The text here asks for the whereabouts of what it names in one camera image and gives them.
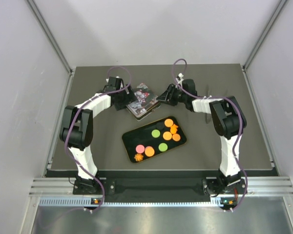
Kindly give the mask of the gold tin lid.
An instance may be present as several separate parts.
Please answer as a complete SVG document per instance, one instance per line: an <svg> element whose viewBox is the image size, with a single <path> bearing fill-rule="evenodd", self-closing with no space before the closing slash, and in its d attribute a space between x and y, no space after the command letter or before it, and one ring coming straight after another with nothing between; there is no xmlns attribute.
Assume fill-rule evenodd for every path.
<svg viewBox="0 0 293 234"><path fill-rule="evenodd" d="M137 120L141 120L160 107L157 95L145 84L140 83L133 89L136 100L126 106Z"/></svg>

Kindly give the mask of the dark green cookie tin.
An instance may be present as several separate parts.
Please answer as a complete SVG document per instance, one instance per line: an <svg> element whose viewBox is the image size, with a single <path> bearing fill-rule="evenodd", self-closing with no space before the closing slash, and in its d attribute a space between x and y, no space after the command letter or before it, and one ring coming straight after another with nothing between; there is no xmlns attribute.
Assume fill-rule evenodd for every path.
<svg viewBox="0 0 293 234"><path fill-rule="evenodd" d="M135 107L129 106L128 111L134 116L137 121L140 121L150 114L152 114L155 110L157 110L161 106L160 103L156 103L155 105L151 105L148 108L143 107L142 105L136 105Z"/></svg>

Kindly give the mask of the metal tongs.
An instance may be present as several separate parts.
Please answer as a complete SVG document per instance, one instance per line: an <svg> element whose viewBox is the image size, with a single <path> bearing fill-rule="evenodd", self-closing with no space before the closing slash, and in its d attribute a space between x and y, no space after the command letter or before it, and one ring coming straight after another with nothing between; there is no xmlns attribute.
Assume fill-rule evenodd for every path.
<svg viewBox="0 0 293 234"><path fill-rule="evenodd" d="M222 96L223 96L223 97L226 97L227 94L228 94L228 90L226 89L226 90L223 92ZM210 96L211 96L211 88L210 88L208 85L207 85L206 88L205 88L205 96L206 96L206 97L210 97ZM211 121L212 121L212 116L211 116L211 114L205 114L205 123L206 123L206 124L209 124Z"/></svg>

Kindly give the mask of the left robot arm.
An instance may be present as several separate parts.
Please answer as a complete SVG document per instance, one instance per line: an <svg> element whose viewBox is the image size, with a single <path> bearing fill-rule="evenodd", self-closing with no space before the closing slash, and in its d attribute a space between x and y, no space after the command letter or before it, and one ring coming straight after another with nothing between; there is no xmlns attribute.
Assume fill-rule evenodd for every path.
<svg viewBox="0 0 293 234"><path fill-rule="evenodd" d="M90 147L94 131L93 118L112 106L122 110L135 100L130 84L125 84L119 77L109 77L107 85L93 97L81 104L65 107L59 137L64 143L65 153L78 168L73 194L94 195L104 192Z"/></svg>

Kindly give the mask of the yellow dotted cracker top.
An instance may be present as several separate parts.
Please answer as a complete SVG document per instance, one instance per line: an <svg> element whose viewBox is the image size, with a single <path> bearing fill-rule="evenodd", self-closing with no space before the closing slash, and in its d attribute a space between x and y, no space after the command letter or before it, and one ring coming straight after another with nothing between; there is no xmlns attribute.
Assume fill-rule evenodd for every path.
<svg viewBox="0 0 293 234"><path fill-rule="evenodd" d="M165 121L164 121L164 125L168 128L172 127L174 125L174 122L172 119L170 118L167 118Z"/></svg>

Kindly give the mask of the yellow dotted cracker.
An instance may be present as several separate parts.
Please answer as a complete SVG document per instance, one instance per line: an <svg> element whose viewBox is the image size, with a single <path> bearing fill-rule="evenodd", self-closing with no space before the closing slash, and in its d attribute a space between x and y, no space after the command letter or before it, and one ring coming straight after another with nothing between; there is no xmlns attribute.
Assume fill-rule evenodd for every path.
<svg viewBox="0 0 293 234"><path fill-rule="evenodd" d="M174 122L172 119L170 118L167 118L165 121L164 121L164 125L168 128L172 127L174 125Z"/></svg>
<svg viewBox="0 0 293 234"><path fill-rule="evenodd" d="M164 132L163 133L163 139L164 140L171 140L172 139L172 133L168 132L168 131Z"/></svg>

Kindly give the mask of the green macaron cookie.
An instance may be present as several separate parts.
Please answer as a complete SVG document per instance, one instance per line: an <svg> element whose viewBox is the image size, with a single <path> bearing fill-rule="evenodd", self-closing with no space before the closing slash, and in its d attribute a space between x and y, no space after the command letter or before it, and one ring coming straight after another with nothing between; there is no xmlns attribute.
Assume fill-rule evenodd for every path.
<svg viewBox="0 0 293 234"><path fill-rule="evenodd" d="M168 145L166 143L160 143L158 149L161 152L165 152L168 149Z"/></svg>
<svg viewBox="0 0 293 234"><path fill-rule="evenodd" d="M151 132L151 135L154 138L158 138L161 135L161 132L159 130L155 129Z"/></svg>

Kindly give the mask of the yellow dotted cracker middle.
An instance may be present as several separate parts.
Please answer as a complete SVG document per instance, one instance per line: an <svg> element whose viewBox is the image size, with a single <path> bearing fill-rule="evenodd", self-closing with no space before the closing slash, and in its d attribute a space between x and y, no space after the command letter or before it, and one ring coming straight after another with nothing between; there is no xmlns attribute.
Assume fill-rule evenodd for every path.
<svg viewBox="0 0 293 234"><path fill-rule="evenodd" d="M171 140L172 139L172 133L168 132L168 131L164 132L163 133L163 139L164 140Z"/></svg>

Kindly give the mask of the plain orange round cookie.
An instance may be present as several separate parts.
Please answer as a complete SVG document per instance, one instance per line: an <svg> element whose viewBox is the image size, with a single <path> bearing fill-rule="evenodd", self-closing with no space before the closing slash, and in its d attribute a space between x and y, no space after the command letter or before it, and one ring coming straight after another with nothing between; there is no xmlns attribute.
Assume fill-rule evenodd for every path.
<svg viewBox="0 0 293 234"><path fill-rule="evenodd" d="M181 140L181 136L179 134L173 134L172 135L172 139L176 142L180 141Z"/></svg>

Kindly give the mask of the black gold-rimmed tray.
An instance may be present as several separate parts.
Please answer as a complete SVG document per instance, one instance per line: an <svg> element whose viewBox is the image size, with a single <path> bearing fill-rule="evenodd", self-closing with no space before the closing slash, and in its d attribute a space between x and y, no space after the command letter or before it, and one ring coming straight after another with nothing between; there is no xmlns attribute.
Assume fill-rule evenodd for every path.
<svg viewBox="0 0 293 234"><path fill-rule="evenodd" d="M173 139L171 140L163 139L163 133L166 131L170 132L170 128L168 127L164 127L164 129L159 130L161 132L161 135L158 138L152 137L151 132L156 129L156 123L157 122L164 123L164 121L167 118L172 119L174 124L178 126L177 134L181 136L180 141L176 142ZM124 133L122 135L122 141L123 141L129 160L132 163L137 164L184 145L187 142L187 137L183 129L181 128L181 125L178 123L177 119L173 116L168 116L168 117L162 118L160 120L151 122L149 124L146 124L144 126L141 126L139 128L136 128L134 130ZM165 152L159 151L158 146L160 143L166 143L168 145L168 149ZM145 152L143 152L142 155L144 156L144 159L140 162L136 162L134 159L134 156L137 154L135 148L137 145L140 145L140 144L144 145L145 148L147 146L153 147L153 149L155 150L155 155L152 157L147 157L145 155Z"/></svg>

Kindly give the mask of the pink sandwich cookie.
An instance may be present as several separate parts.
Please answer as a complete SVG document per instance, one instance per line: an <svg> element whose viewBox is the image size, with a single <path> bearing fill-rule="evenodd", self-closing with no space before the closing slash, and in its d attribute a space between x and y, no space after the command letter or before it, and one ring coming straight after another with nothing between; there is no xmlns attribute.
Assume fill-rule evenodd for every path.
<svg viewBox="0 0 293 234"><path fill-rule="evenodd" d="M136 150L136 153L142 154L145 151L145 147L144 145L140 144L136 146L135 150Z"/></svg>

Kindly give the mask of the yellow dotted cracker cookie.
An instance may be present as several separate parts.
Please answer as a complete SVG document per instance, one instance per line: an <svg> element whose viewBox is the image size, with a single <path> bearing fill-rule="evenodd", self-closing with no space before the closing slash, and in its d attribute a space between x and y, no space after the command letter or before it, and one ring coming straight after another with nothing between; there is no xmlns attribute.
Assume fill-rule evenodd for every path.
<svg viewBox="0 0 293 234"><path fill-rule="evenodd" d="M155 150L153 149L153 147L151 147L151 146L147 146L147 147L145 148L145 155L146 155L147 157L152 157L152 156L154 156L154 155L155 155Z"/></svg>

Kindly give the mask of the orange star piped cookie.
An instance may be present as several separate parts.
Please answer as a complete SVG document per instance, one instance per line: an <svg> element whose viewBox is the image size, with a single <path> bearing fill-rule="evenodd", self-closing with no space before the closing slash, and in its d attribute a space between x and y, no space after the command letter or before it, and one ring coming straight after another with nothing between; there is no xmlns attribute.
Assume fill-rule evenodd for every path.
<svg viewBox="0 0 293 234"><path fill-rule="evenodd" d="M136 154L134 156L134 159L135 159L136 162L140 162L140 161L142 161L144 159L144 156L142 154Z"/></svg>

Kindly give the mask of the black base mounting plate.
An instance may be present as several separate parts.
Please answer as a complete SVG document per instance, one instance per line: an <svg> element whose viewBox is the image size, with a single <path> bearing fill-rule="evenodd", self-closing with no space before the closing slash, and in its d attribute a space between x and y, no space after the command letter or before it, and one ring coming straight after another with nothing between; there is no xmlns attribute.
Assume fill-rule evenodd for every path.
<svg viewBox="0 0 293 234"><path fill-rule="evenodd" d="M201 202L213 197L206 185L216 184L218 171L100 171L106 202L160 203ZM218 196L235 198L246 188L242 179Z"/></svg>

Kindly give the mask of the aluminium frame rail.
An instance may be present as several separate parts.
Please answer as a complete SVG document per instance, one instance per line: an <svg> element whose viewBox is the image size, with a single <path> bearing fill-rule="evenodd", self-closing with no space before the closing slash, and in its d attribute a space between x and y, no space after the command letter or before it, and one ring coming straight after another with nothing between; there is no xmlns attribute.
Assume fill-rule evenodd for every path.
<svg viewBox="0 0 293 234"><path fill-rule="evenodd" d="M207 192L213 178L119 178L105 179L105 192L76 194L74 178L36 178L30 197L41 206L69 207L224 207L236 204L236 198L293 196L288 177L249 177L248 185L227 189L218 196Z"/></svg>

